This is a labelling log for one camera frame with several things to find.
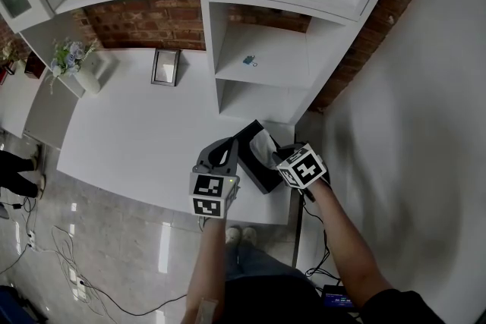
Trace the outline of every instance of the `person's left arm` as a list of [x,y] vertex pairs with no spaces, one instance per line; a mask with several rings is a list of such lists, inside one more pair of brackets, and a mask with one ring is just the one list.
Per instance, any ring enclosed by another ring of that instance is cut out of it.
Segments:
[[225,219],[208,219],[186,298],[182,324],[194,324],[202,300],[218,302],[213,321],[221,318],[225,303]]

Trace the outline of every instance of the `blue jeans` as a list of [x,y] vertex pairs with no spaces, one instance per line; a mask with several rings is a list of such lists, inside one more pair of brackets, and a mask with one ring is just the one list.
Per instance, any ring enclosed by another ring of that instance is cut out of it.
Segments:
[[226,281],[262,275],[292,275],[308,281],[299,270],[279,262],[251,243],[226,245]]

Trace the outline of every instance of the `white desk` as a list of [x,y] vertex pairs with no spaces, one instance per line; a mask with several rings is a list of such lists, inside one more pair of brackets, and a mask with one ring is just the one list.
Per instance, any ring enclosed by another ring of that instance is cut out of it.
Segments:
[[[125,197],[190,212],[189,173],[200,151],[251,121],[216,116],[205,53],[183,52],[176,87],[150,84],[154,49],[99,55],[112,55],[118,64],[97,96],[78,101],[58,170]],[[280,144],[293,143],[293,126],[262,124]],[[286,224],[290,190],[281,184],[263,195],[240,167],[238,175],[241,190],[229,218]]]
[[13,76],[10,74],[7,76],[0,86],[1,128],[22,138],[30,108],[46,73],[44,71],[37,80],[27,77],[23,69],[17,68]]

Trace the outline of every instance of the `silver picture frame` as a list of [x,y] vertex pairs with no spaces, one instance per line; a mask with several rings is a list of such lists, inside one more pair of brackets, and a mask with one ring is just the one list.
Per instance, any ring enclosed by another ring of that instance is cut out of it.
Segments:
[[152,84],[175,87],[180,50],[156,49],[153,58]]

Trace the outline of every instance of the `gray floor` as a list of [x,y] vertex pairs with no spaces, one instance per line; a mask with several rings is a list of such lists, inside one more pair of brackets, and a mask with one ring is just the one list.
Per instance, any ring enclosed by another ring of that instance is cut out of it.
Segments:
[[[32,140],[7,137],[5,149],[28,158]],[[47,148],[41,168],[47,175],[44,197],[29,221],[41,250],[55,248],[52,226],[71,232],[74,259],[92,285],[108,292],[125,309],[136,313],[153,309],[163,301],[186,293],[200,243],[197,218],[120,197],[56,170],[59,151]],[[38,172],[23,174],[32,181]],[[2,188],[1,201],[23,198]],[[17,258],[27,244],[25,211],[8,210],[11,220],[0,219],[0,271]],[[295,249],[298,197],[292,196],[287,226],[258,225],[258,246],[291,264]],[[72,286],[52,252],[28,249],[17,265],[0,276],[2,285],[14,285],[31,300],[49,322],[65,324],[112,322],[98,301],[89,306],[77,300]],[[102,297],[110,316],[118,323],[173,324],[184,314],[185,299],[155,313],[132,317]]]

